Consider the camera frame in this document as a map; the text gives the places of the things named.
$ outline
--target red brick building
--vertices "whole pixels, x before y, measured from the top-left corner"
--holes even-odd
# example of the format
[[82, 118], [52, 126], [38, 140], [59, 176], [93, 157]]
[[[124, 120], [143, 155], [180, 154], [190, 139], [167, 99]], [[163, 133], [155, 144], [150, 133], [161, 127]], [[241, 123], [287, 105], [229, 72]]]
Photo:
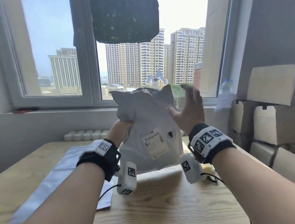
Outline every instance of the red brick building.
[[200, 82], [201, 82], [201, 69], [202, 69], [202, 62], [198, 62], [195, 64], [195, 72], [194, 72], [194, 87], [200, 89]]

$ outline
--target person's left hand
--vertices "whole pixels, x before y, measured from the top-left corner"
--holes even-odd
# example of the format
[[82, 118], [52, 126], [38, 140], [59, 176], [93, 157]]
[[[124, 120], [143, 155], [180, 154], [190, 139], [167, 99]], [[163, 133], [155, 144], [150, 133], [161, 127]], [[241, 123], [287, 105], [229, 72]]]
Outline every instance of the person's left hand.
[[122, 122], [117, 120], [111, 127], [109, 133], [106, 136], [106, 139], [111, 140], [117, 147], [121, 145], [128, 134], [129, 128], [134, 125], [134, 122]]

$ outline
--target hand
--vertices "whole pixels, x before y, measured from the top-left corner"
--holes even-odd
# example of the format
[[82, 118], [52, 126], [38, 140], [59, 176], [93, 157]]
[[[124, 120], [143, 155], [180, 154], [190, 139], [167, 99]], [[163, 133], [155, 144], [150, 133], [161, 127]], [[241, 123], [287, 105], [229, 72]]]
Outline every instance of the hand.
[[181, 112], [177, 112], [173, 107], [168, 107], [168, 112], [178, 127], [187, 135], [198, 123], [205, 123], [203, 100], [200, 91], [187, 84], [181, 85], [185, 90], [185, 106]]
[[111, 127], [106, 139], [111, 140], [117, 147], [121, 145], [128, 134], [129, 128], [134, 125], [134, 122], [122, 122], [117, 120]]

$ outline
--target window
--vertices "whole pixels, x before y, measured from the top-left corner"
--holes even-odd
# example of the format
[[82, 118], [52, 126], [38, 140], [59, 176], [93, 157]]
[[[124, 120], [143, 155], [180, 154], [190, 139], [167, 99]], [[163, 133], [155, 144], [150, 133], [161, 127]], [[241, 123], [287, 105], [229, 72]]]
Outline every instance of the window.
[[[164, 85], [196, 83], [203, 97], [215, 98], [229, 1], [158, 0], [160, 32], [150, 43], [112, 45], [94, 40], [90, 0], [2, 0], [0, 59], [12, 102], [15, 107], [116, 106], [110, 90], [149, 85], [158, 70]], [[175, 16], [181, 11], [186, 13]], [[173, 50], [166, 52], [164, 44]], [[202, 62], [202, 76], [194, 82], [196, 62]]]

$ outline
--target blue roof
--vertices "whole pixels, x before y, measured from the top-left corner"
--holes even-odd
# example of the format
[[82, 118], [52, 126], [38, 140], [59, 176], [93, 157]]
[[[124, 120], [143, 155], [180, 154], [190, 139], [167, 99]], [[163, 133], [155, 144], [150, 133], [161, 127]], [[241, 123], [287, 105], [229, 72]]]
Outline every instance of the blue roof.
[[[162, 75], [162, 72], [160, 71], [160, 69], [158, 69], [156, 75], [155, 75], [155, 78], [156, 79], [161, 79], [164, 84], [167, 84], [167, 80], [164, 79], [163, 75]], [[146, 83], [149, 83], [150, 81], [152, 81], [152, 83], [154, 82], [154, 77], [152, 74], [150, 74], [149, 78], [147, 79]]]

